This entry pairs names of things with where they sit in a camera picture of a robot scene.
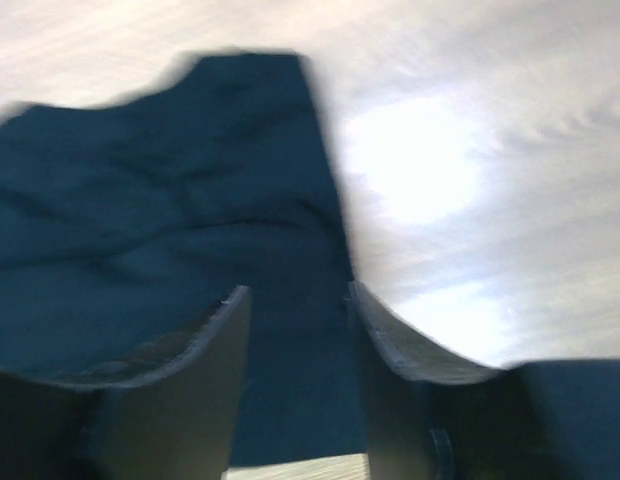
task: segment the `light wood surface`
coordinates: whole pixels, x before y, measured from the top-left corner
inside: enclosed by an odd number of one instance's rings
[[[358,275],[404,321],[490,365],[620,356],[620,0],[0,0],[0,118],[226,47],[310,57]]]

